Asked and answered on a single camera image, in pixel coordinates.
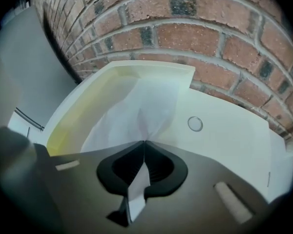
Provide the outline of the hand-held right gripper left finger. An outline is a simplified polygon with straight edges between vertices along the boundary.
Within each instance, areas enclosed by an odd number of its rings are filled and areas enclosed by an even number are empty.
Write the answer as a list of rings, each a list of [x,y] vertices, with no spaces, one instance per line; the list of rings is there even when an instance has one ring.
[[[53,164],[78,161],[55,170],[52,190],[68,234],[139,234],[129,217],[130,185],[144,161],[143,142],[116,148],[54,156]]]

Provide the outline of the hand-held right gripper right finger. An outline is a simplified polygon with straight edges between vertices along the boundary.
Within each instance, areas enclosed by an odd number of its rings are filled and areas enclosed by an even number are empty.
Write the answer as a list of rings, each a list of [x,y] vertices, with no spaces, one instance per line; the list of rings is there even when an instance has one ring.
[[[188,176],[173,194],[147,200],[130,226],[132,234],[243,234],[266,214],[263,196],[217,161],[169,145],[157,146],[179,156]],[[251,220],[240,224],[234,219],[214,188],[218,182],[226,183],[253,213]]]

